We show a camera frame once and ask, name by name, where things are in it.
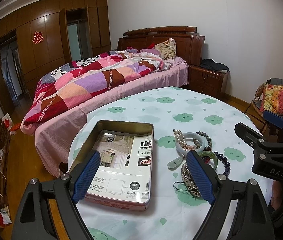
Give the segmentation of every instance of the wooden wardrobe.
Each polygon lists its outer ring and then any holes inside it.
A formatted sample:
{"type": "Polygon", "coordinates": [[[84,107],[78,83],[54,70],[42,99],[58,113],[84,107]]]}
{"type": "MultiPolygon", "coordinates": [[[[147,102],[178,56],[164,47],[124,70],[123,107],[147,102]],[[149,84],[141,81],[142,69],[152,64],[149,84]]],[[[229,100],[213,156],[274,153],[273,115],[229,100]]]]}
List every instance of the wooden wardrobe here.
{"type": "Polygon", "coordinates": [[[31,96],[42,76],[71,62],[66,12],[76,9],[87,10],[93,56],[110,51],[107,0],[40,0],[0,20],[0,44],[17,37],[22,74],[31,96]],[[33,42],[35,32],[42,33],[41,42],[33,42]]]}

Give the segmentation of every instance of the blue gripper pad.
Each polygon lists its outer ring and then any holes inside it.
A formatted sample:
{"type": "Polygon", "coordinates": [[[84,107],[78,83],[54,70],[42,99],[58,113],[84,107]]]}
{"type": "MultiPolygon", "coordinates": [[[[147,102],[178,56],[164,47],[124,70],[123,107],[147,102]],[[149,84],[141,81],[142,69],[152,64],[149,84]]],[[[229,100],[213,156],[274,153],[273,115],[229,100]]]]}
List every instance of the blue gripper pad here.
{"type": "Polygon", "coordinates": [[[278,128],[280,129],[283,129],[283,117],[277,115],[277,114],[274,114],[268,110],[265,110],[263,112],[263,118],[272,123],[273,125],[277,126],[278,128]]]}
{"type": "Polygon", "coordinates": [[[214,204],[213,185],[191,152],[187,153],[186,163],[203,199],[207,200],[211,205],[214,204]]]}
{"type": "Polygon", "coordinates": [[[92,180],[100,165],[100,154],[98,151],[94,153],[90,161],[80,174],[74,186],[74,195],[72,200],[77,204],[79,200],[84,199],[92,180]]]}

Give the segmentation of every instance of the white tablecloth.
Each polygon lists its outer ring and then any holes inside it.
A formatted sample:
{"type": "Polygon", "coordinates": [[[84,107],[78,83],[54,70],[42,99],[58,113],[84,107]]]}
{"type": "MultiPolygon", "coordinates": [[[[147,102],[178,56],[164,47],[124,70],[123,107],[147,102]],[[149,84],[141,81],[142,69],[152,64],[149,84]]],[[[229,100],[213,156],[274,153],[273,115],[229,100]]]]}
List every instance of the white tablecloth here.
{"type": "MultiPolygon", "coordinates": [[[[266,202],[271,198],[272,180],[251,171],[253,149],[235,135],[234,127],[242,122],[257,130],[251,120],[239,110],[209,96],[167,87],[145,91],[96,109],[87,116],[87,124],[74,139],[68,167],[75,153],[99,120],[148,122],[154,125],[152,155],[152,184],[149,207],[144,212],[121,210],[82,200],[77,204],[89,231],[98,240],[158,240],[192,239],[202,224],[210,205],[188,192],[176,191],[173,183],[182,181],[181,166],[171,171],[167,163],[178,157],[173,129],[182,132],[202,131],[209,135],[213,151],[223,153],[229,160],[229,179],[258,181],[266,202]]],[[[223,173],[219,161],[216,172],[223,173]]],[[[232,201],[219,239],[226,239],[232,224],[237,201],[232,201]]]]}

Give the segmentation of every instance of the wicker chair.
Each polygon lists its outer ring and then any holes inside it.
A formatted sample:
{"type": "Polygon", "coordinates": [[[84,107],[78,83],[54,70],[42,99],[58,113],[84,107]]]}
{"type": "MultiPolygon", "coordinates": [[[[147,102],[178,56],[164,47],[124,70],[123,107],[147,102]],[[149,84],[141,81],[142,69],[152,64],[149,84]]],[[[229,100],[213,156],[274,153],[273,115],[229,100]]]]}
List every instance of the wicker chair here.
{"type": "MultiPolygon", "coordinates": [[[[272,79],[269,79],[269,80],[266,81],[266,83],[268,83],[268,84],[281,85],[281,84],[278,84],[277,82],[283,82],[283,79],[277,79],[277,78],[273,79],[272,78],[272,79]]],[[[261,119],[259,119],[256,116],[249,114],[251,117],[254,117],[256,120],[258,120],[259,122],[264,124],[262,129],[260,130],[261,134],[264,134],[264,132],[266,132],[267,127],[268,127],[267,122],[263,118],[263,113],[259,110],[260,107],[261,107],[260,97],[262,96],[263,92],[264,92],[264,83],[259,86],[259,88],[256,91],[254,100],[251,101],[251,103],[248,105],[248,107],[246,108],[246,110],[244,112],[244,114],[246,114],[248,109],[252,106],[253,109],[256,111],[256,113],[261,117],[261,119]]]]}
{"type": "Polygon", "coordinates": [[[264,132],[267,129],[267,123],[263,118],[263,113],[259,110],[261,106],[260,97],[262,96],[263,91],[264,91],[264,84],[261,84],[255,93],[254,100],[251,101],[251,103],[248,105],[248,107],[244,112],[244,114],[247,114],[248,109],[252,106],[253,109],[256,111],[256,113],[261,117],[261,119],[259,119],[256,116],[249,114],[251,117],[254,117],[256,120],[264,124],[262,129],[260,130],[261,134],[264,134],[264,132]]]}

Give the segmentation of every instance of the metal screw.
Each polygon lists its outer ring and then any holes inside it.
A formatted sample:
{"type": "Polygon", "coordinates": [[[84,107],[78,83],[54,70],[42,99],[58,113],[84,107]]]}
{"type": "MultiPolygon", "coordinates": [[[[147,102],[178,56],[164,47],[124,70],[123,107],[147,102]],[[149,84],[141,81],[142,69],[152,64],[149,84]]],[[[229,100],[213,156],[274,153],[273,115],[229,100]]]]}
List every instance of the metal screw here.
{"type": "Polygon", "coordinates": [[[62,180],[67,180],[67,179],[69,178],[69,174],[68,174],[68,173],[64,173],[64,174],[62,174],[62,175],[60,176],[60,178],[61,178],[62,180]]]}
{"type": "Polygon", "coordinates": [[[37,181],[38,181],[38,179],[32,178],[32,179],[30,180],[30,184],[31,184],[31,185],[34,185],[34,184],[37,183],[37,181]]]}
{"type": "Polygon", "coordinates": [[[257,181],[255,179],[250,179],[249,180],[249,183],[252,184],[252,185],[256,185],[257,184],[257,181]]]}
{"type": "Polygon", "coordinates": [[[219,174],[217,177],[219,180],[223,180],[223,181],[227,179],[227,177],[224,174],[219,174]]]}

